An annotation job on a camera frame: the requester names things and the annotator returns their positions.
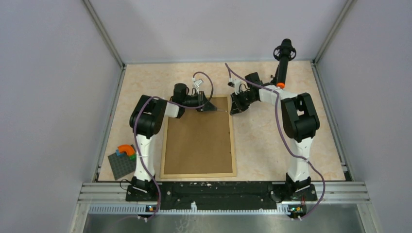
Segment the wooden picture frame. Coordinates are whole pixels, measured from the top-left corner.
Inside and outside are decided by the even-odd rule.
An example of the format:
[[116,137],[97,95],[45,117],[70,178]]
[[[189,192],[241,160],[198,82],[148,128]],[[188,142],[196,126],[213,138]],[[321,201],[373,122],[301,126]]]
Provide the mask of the wooden picture frame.
[[237,175],[233,118],[228,96],[211,100],[216,111],[186,110],[166,117],[159,176],[161,179],[203,179]]

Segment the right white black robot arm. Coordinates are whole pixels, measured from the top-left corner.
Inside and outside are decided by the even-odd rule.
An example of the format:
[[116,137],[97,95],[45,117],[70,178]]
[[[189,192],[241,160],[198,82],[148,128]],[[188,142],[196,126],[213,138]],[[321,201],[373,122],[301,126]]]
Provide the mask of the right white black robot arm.
[[278,128],[283,128],[279,130],[282,141],[289,138],[290,143],[285,146],[292,155],[286,173],[285,194],[291,200],[298,200],[311,185],[308,165],[310,147],[320,128],[311,95],[285,91],[284,83],[278,82],[276,77],[269,83],[262,83],[256,72],[244,79],[229,77],[228,85],[234,88],[231,94],[232,116],[246,111],[256,101],[269,103],[275,106],[276,113],[281,113],[282,118],[277,118],[276,124]]

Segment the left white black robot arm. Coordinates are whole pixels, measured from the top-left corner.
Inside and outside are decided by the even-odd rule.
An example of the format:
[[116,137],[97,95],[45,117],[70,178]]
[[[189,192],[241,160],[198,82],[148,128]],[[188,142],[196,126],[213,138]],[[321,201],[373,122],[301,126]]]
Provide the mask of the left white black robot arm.
[[187,88],[183,83],[175,84],[169,100],[142,95],[130,116],[129,125],[137,149],[136,169],[131,187],[137,190],[143,200],[153,199],[157,190],[152,141],[161,129],[164,117],[181,118],[186,109],[196,109],[199,112],[217,110],[210,102],[214,93],[213,85],[209,97],[198,88],[194,94],[189,95]]

